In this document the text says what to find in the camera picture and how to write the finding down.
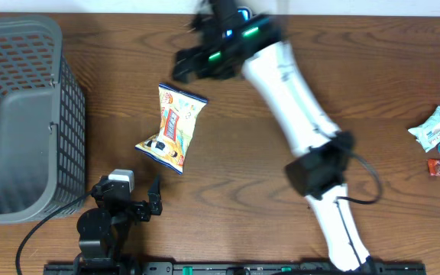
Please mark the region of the yellow snack chip bag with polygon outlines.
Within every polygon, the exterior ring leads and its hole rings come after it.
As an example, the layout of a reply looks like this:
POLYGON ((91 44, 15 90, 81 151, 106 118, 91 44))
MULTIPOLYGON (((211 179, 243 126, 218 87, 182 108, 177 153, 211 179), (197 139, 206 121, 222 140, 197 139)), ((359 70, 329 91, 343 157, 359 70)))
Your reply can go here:
POLYGON ((178 174, 183 165, 196 120, 208 99, 173 88, 165 83, 158 86, 160 100, 160 128, 157 134, 135 145, 135 149, 178 174))

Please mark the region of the light blue snack packet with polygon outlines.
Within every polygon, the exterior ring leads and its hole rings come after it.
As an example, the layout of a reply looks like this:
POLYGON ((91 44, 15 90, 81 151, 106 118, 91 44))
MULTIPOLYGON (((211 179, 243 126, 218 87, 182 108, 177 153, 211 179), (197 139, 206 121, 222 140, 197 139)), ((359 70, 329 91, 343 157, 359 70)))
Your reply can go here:
POLYGON ((440 106, 421 125, 409 128, 416 141, 422 146, 425 152, 429 152, 440 143, 440 106))

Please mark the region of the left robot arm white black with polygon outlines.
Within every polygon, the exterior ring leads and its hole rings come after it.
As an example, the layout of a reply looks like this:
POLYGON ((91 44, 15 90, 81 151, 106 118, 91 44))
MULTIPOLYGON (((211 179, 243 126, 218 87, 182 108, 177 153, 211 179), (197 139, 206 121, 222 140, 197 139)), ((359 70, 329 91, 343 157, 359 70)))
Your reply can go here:
POLYGON ((163 210, 160 178, 147 192, 148 200, 131 199, 130 183, 103 176, 91 190, 97 206, 84 212, 78 222, 80 254, 73 261, 74 274, 141 274, 134 257, 122 250, 132 225, 149 222, 163 210))

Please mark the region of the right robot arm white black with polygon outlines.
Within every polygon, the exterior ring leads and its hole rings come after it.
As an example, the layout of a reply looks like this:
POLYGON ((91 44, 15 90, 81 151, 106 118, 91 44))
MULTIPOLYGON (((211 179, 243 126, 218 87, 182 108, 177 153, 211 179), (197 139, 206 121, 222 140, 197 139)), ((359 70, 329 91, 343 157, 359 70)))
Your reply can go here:
POLYGON ((235 1, 208 1, 191 27, 200 45, 176 54, 172 77, 230 79, 242 76, 260 93, 278 121, 295 160, 285 167, 293 188, 309 202, 332 264, 360 271, 369 251, 359 237, 345 181, 354 139, 325 113, 303 78, 278 23, 260 14, 247 20, 235 1))

